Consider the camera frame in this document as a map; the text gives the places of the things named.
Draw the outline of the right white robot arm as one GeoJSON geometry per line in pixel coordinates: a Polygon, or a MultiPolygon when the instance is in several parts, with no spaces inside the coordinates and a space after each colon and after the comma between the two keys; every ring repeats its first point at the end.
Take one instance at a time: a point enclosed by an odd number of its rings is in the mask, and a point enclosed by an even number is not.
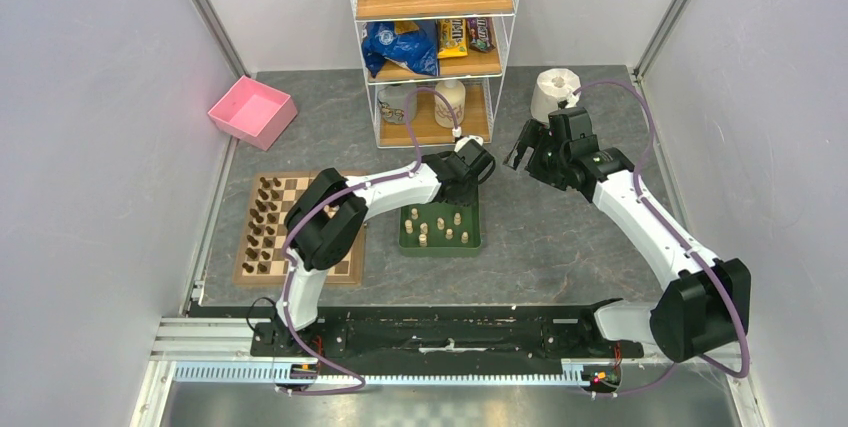
{"type": "Polygon", "coordinates": [[[722,260],[694,240],[659,205],[617,148],[603,149],[583,108],[528,120],[505,163],[524,156],[528,174],[551,187],[580,192],[609,217],[652,269],[663,294],[654,304],[612,301],[577,329],[579,347],[601,356],[617,341],[651,344],[670,360],[740,343],[747,334],[751,274],[739,259],[722,260]]]}

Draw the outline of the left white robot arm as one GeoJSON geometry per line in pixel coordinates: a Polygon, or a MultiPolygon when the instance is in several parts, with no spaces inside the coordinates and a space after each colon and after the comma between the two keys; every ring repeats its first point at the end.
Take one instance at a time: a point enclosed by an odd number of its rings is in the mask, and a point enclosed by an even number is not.
{"type": "Polygon", "coordinates": [[[403,167],[366,176],[320,171],[284,219],[281,253],[289,263],[276,309],[276,343],[290,355],[307,352],[311,324],[329,269],[350,251],[366,221],[409,205],[468,205],[495,168],[493,155],[473,136],[451,150],[418,155],[403,167]]]}

